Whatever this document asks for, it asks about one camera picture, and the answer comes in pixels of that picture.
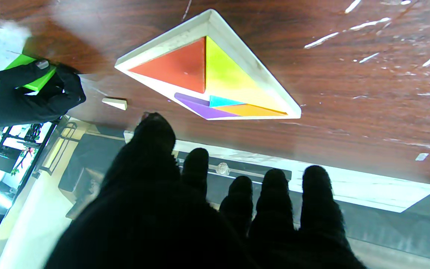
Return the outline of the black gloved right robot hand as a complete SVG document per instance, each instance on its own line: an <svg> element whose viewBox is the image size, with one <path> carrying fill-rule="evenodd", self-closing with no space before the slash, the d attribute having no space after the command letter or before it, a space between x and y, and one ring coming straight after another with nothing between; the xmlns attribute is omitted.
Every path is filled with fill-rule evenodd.
<svg viewBox="0 0 430 269"><path fill-rule="evenodd" d="M51 81L29 95L25 85L50 68L50 62L41 59L0 71L0 128L54 121L86 101L79 75L67 66L58 66Z"/></svg>

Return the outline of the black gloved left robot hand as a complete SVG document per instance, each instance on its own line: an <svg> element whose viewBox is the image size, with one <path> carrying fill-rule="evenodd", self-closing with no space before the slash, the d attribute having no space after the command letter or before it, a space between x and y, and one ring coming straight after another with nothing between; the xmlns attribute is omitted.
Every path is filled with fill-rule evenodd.
<svg viewBox="0 0 430 269"><path fill-rule="evenodd" d="M253 204L249 177L232 181L218 209L206 199L208 151L181 170L176 136L146 112L116 155L97 197L72 221L45 269L364 269L345 234L327 171L304 170L300 227L288 180L266 172Z"/></svg>

